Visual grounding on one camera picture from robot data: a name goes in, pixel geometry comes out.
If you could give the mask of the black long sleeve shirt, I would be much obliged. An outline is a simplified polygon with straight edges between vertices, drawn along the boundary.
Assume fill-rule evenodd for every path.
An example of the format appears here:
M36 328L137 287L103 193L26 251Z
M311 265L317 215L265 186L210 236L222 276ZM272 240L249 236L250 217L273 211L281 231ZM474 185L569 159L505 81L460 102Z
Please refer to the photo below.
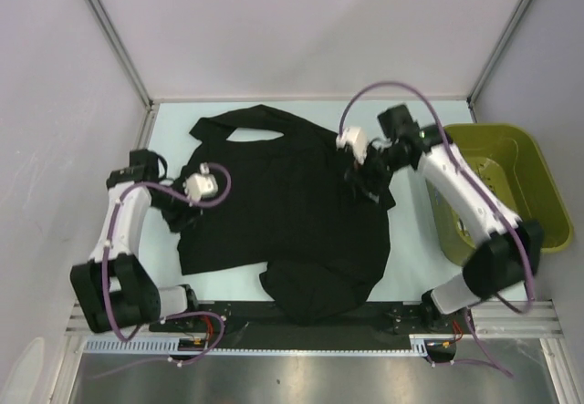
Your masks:
M265 292L307 325L362 306L391 250L388 185L366 194L333 131L266 105L199 119L198 141L174 188L203 163L218 163L219 205L179 203L164 213L179 234L184 275L263 263Z

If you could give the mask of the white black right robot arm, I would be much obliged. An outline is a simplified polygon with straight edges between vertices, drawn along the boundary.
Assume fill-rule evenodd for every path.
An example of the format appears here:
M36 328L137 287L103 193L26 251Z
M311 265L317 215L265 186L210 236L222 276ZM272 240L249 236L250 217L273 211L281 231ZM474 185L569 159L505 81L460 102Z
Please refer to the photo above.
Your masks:
M447 201L474 242L460 273L422 295L422 324L442 332L454 313L479 305L501 291L523 284L534 297L534 277L544 232L536 220L524 221L478 178L446 133L441 121L420 127L405 105L378 117L388 145L375 147L360 127L339 126L336 144L354 158L348 175L375 198L377 186L393 173L411 168Z

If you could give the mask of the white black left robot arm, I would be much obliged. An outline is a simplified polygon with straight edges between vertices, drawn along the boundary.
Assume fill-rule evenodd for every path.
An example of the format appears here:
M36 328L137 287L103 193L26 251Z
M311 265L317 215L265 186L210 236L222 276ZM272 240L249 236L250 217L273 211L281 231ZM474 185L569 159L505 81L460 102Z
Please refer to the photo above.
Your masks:
M162 190L167 162L158 153L133 150L129 165L106 180L109 207L98 242L84 264L71 268L69 280L89 329L109 331L128 342L142 326L170 318L181 330L196 328L202 309L189 285L158 287L138 258L147 211L174 202Z

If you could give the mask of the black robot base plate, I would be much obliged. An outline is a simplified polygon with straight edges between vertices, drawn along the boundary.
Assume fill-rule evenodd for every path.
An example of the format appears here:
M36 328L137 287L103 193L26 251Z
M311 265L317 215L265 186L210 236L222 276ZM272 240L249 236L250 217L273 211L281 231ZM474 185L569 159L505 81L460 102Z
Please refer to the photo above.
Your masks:
M311 325L286 317L272 302L208 301L199 309L219 319L190 316L148 326L157 337L179 338L183 353L216 342L217 351L280 354L366 354L424 352L427 347L452 354L463 337L471 335L462 313L431 316L420 305L368 302L355 310Z

